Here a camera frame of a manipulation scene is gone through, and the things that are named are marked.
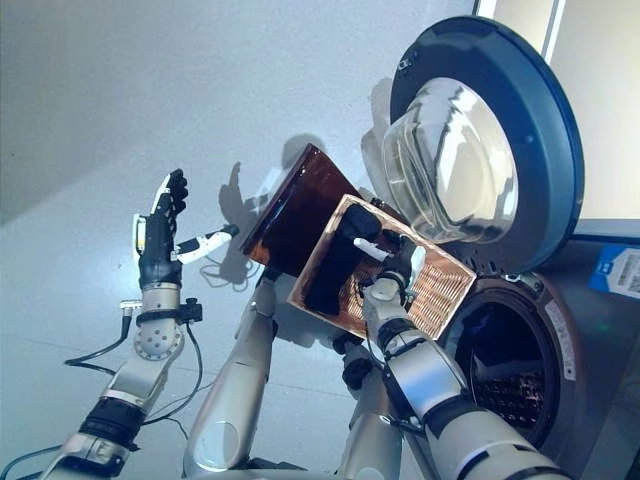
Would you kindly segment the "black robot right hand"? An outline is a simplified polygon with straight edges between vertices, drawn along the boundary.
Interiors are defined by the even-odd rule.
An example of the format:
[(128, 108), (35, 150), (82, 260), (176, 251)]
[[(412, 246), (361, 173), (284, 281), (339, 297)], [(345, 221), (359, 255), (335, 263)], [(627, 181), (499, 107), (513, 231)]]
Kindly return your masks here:
[(398, 285), (400, 304), (404, 306), (416, 297), (411, 287), (424, 266), (426, 250), (406, 234), (383, 229), (382, 235), (387, 243), (395, 247), (394, 251), (382, 250), (376, 243), (362, 237), (356, 237), (352, 242), (355, 248), (381, 265), (381, 270), (375, 276), (360, 283), (361, 295), (364, 295), (365, 286), (372, 286), (377, 280), (392, 280)]

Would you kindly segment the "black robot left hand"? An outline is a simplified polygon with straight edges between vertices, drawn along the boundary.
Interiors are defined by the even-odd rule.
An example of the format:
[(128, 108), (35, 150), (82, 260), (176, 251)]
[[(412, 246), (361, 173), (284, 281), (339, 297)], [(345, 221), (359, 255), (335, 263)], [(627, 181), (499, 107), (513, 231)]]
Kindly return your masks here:
[(156, 284), (181, 286), (182, 267), (230, 242), (239, 227), (226, 224), (214, 232), (175, 242), (177, 217), (186, 209), (188, 181), (181, 169), (169, 173), (158, 187), (150, 212), (133, 220), (133, 252), (141, 290)]

